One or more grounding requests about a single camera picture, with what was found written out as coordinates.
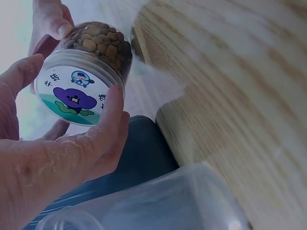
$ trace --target clear plastic jar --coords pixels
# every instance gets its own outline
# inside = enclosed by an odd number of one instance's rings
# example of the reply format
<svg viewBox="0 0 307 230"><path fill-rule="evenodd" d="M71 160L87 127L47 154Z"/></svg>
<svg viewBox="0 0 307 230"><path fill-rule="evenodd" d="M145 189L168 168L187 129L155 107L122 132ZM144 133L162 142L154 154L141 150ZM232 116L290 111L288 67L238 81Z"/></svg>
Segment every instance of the clear plastic jar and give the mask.
<svg viewBox="0 0 307 230"><path fill-rule="evenodd" d="M94 126L107 90L115 85L125 89L131 63L131 45L123 33L105 23L82 23L46 58L35 91L61 119Z"/></svg>

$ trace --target plastic container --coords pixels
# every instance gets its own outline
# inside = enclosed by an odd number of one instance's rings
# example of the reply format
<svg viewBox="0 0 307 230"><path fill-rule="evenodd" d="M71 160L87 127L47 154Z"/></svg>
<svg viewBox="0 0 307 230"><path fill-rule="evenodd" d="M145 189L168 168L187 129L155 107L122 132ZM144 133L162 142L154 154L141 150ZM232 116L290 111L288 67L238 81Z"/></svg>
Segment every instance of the plastic container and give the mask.
<svg viewBox="0 0 307 230"><path fill-rule="evenodd" d="M224 183L202 164L64 208L35 230L251 230Z"/></svg>
<svg viewBox="0 0 307 230"><path fill-rule="evenodd" d="M105 23L82 23L46 58L35 92L61 119L94 126L107 90L124 89L131 63L131 45L123 33Z"/></svg>

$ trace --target purple cartoon figure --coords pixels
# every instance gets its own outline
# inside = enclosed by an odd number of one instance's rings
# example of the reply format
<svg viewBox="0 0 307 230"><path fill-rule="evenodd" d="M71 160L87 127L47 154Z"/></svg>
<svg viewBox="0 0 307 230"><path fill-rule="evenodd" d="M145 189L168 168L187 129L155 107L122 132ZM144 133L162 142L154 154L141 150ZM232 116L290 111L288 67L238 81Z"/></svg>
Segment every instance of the purple cartoon figure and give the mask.
<svg viewBox="0 0 307 230"><path fill-rule="evenodd" d="M96 99L86 95L82 91L77 89L64 90L56 87L53 89L53 93L61 100L61 102L55 101L55 104L63 113L71 113L74 115L81 114L82 116L94 114L89 109L92 109L97 105Z"/></svg>

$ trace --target wooden table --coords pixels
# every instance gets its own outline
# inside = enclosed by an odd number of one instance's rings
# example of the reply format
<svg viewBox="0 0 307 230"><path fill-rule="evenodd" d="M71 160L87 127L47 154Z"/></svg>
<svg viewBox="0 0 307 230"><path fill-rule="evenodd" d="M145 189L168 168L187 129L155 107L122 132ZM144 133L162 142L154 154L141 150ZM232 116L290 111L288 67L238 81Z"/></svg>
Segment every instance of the wooden table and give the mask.
<svg viewBox="0 0 307 230"><path fill-rule="evenodd" d="M206 162L254 229L307 228L307 0L100 0L134 38L126 110Z"/></svg>

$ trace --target jar lid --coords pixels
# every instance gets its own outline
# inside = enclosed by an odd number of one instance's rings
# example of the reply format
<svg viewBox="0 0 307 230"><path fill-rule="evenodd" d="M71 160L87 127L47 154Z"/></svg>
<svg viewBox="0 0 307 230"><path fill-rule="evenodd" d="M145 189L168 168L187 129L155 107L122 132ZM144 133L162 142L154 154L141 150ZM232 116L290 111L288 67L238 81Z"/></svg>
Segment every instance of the jar lid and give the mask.
<svg viewBox="0 0 307 230"><path fill-rule="evenodd" d="M108 89L123 84L101 67L93 66L94 62L84 58L86 54L79 53L81 58L67 58L67 51L64 54L55 53L45 60L35 81L35 92L59 118L94 126L104 109Z"/></svg>

